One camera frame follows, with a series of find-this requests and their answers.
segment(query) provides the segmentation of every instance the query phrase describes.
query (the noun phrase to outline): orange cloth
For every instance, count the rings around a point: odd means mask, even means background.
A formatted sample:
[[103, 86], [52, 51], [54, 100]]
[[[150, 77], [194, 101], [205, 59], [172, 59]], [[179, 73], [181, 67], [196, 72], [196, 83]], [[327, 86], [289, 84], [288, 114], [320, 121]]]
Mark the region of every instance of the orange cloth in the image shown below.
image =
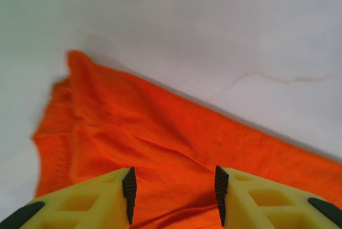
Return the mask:
[[131, 228], [221, 228], [216, 165], [307, 190], [342, 207], [342, 165], [291, 146], [134, 75], [68, 53], [33, 139], [37, 196], [122, 167], [136, 169]]

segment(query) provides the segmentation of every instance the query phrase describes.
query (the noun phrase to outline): yellow plastic part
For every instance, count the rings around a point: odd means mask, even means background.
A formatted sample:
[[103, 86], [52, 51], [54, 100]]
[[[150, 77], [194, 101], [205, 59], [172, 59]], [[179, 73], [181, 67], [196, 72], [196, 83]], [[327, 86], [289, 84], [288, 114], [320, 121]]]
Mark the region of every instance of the yellow plastic part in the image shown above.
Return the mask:
[[321, 197], [239, 170], [229, 175], [225, 198], [228, 229], [339, 229], [308, 198]]
[[45, 206], [20, 229], [126, 229], [129, 222], [119, 169], [41, 196]]

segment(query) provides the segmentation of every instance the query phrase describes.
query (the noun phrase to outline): white table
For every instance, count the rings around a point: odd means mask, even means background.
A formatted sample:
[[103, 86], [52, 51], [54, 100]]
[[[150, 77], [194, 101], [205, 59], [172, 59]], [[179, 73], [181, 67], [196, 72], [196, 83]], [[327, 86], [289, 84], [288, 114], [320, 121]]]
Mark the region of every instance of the white table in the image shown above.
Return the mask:
[[66, 49], [341, 159], [341, 41], [342, 0], [0, 0], [0, 219], [33, 196]]

